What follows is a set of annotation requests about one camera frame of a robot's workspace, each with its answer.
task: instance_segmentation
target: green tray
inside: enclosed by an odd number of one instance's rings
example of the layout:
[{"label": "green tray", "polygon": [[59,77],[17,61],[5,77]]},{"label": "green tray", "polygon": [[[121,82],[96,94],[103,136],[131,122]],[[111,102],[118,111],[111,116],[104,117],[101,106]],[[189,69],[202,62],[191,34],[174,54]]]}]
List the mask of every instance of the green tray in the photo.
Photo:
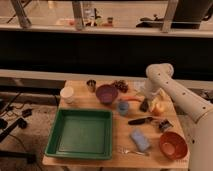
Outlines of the green tray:
[{"label": "green tray", "polygon": [[59,109],[45,155],[76,159],[110,159],[112,112],[93,109]]}]

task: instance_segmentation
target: paper cup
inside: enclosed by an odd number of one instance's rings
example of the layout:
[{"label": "paper cup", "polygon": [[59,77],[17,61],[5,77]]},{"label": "paper cup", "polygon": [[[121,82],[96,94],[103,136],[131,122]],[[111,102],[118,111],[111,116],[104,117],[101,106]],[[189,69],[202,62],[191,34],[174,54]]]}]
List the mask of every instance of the paper cup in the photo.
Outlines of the paper cup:
[{"label": "paper cup", "polygon": [[60,96],[66,103],[72,103],[74,101],[74,90],[73,90],[73,88],[71,86],[64,87],[60,91]]}]

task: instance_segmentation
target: purple bowl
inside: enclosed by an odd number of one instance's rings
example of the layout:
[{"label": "purple bowl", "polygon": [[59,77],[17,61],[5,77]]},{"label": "purple bowl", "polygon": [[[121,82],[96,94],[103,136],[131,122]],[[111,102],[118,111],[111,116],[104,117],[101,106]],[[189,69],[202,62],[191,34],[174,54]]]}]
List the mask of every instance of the purple bowl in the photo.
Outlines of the purple bowl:
[{"label": "purple bowl", "polygon": [[111,104],[117,96],[118,90],[109,84],[104,84],[96,90],[96,97],[105,105]]}]

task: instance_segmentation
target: blue sponge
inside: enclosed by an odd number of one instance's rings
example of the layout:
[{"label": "blue sponge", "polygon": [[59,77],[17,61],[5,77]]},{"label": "blue sponge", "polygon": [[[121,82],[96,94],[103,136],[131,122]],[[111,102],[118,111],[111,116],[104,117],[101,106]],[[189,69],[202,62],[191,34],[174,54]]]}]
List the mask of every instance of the blue sponge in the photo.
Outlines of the blue sponge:
[{"label": "blue sponge", "polygon": [[148,139],[143,135],[140,129],[134,129],[131,132],[130,137],[141,152],[146,151],[150,147]]}]

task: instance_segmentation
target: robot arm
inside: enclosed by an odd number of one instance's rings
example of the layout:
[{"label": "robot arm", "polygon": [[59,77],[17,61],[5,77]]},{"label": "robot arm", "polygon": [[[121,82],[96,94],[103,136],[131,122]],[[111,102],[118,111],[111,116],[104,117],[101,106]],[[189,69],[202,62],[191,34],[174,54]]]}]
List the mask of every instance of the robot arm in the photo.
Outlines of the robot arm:
[{"label": "robot arm", "polygon": [[170,64],[153,64],[147,67],[147,79],[142,91],[147,98],[152,98],[159,88],[197,123],[195,143],[190,157],[190,171],[213,170],[213,105],[196,95],[171,78],[173,67]]}]

